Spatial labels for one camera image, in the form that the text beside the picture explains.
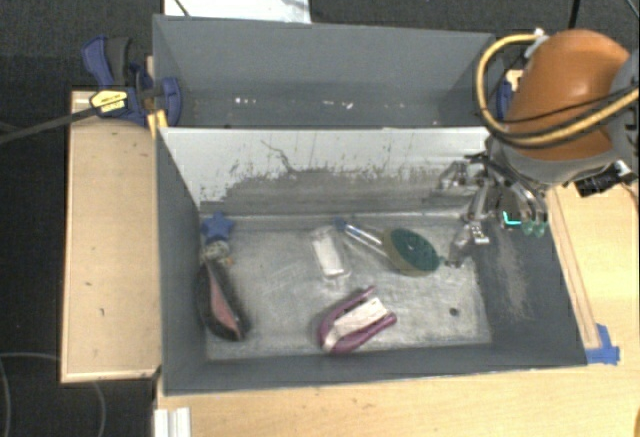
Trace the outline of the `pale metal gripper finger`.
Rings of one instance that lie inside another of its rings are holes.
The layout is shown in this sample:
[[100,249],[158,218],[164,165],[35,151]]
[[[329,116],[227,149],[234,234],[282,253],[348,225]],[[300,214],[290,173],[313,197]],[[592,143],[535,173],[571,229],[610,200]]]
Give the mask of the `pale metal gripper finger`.
[[440,190],[468,187],[472,184],[469,162],[466,160],[452,162],[438,177],[438,188]]
[[459,268],[476,248],[487,246],[490,243],[490,238],[479,222],[465,223],[457,231],[449,245],[446,264]]

